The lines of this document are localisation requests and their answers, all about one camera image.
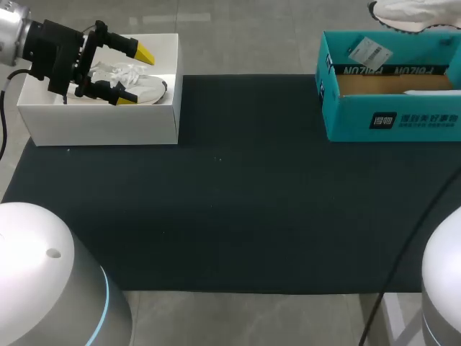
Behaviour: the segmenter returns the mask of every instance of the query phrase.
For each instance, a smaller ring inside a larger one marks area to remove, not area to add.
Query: black cable
[[[6,130],[5,107],[4,107],[5,91],[6,91],[6,88],[8,87],[9,81],[11,81],[14,76],[17,76],[18,74],[28,74],[28,73],[29,73],[29,70],[26,70],[26,69],[16,70],[12,72],[9,76],[7,76],[5,86],[3,87],[3,90],[1,90],[0,92],[0,118],[1,118],[1,128],[3,130],[3,139],[1,141],[1,148],[0,148],[0,160],[3,157],[3,154],[5,152],[6,140],[8,138],[8,131]]]
[[[96,27],[96,25],[95,25],[95,24],[90,25],[90,26],[87,27],[85,30],[82,30],[81,33],[84,34],[87,30],[90,30],[90,29],[93,28],[93,27]]]
[[[403,256],[405,255],[406,251],[411,245],[411,242],[414,240],[415,236],[417,235],[419,229],[423,225],[424,221],[426,220],[427,216],[430,214],[434,206],[439,202],[440,198],[444,195],[444,193],[447,191],[448,187],[459,177],[461,174],[461,167],[456,168],[456,170],[448,177],[448,179],[445,181],[445,183],[440,187],[439,191],[437,194],[431,199],[429,204],[427,205],[426,209],[424,209],[424,212],[421,214],[421,216],[418,219],[418,222],[416,222],[416,225],[413,227],[413,230],[411,233],[408,235],[406,238],[405,242],[403,243],[402,248],[400,249],[397,257],[395,258],[395,261],[393,263],[393,266],[388,274],[388,277],[386,278],[386,281],[384,285],[381,288],[380,293],[378,294],[378,297],[376,298],[375,305],[373,305],[373,309],[370,312],[370,316],[368,317],[367,323],[365,324],[365,328],[363,329],[362,337],[360,338],[359,346],[364,346],[365,340],[367,339],[367,335],[370,332],[370,328],[372,326],[373,320],[376,317],[377,310],[380,307],[382,297],[384,296],[384,293],[388,290],[390,283],[392,282],[392,279],[394,278],[395,273],[397,272],[398,266],[400,262],[403,259]]]

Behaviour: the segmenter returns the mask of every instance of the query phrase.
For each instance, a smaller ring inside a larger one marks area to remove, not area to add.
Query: white shoe box
[[[139,40],[155,57],[154,66],[106,46],[93,64],[104,61],[145,65],[168,90],[157,105],[112,106],[101,100],[62,103],[47,90],[48,79],[27,76],[17,106],[37,146],[177,144],[182,95],[182,56],[178,34],[124,35]]]

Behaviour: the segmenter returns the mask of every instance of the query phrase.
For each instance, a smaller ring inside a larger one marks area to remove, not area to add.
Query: teal shoe box
[[[376,70],[350,58],[365,37],[392,52]],[[315,82],[328,139],[461,141],[461,92],[404,94],[461,89],[460,43],[458,32],[324,32]]]

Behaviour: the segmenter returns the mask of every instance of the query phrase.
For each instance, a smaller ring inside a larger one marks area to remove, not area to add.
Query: dark table mat
[[[29,141],[4,202],[56,213],[124,290],[368,293],[461,164],[458,143],[328,142],[313,76],[185,76],[179,142]],[[460,194],[390,290],[420,290],[424,244]]]

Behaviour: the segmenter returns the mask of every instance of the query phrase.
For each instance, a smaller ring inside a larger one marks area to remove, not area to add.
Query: white sneaker
[[[377,0],[368,9],[377,21],[404,32],[440,25],[461,29],[461,0]]]
[[[149,76],[145,66],[133,65],[130,63],[116,63],[111,66],[98,62],[89,71],[91,81],[109,81],[113,88],[118,82],[123,84],[126,92],[138,96],[138,104],[156,104],[166,93],[168,86],[166,82],[158,77]],[[75,98],[76,84],[71,84],[68,89],[68,96]]]

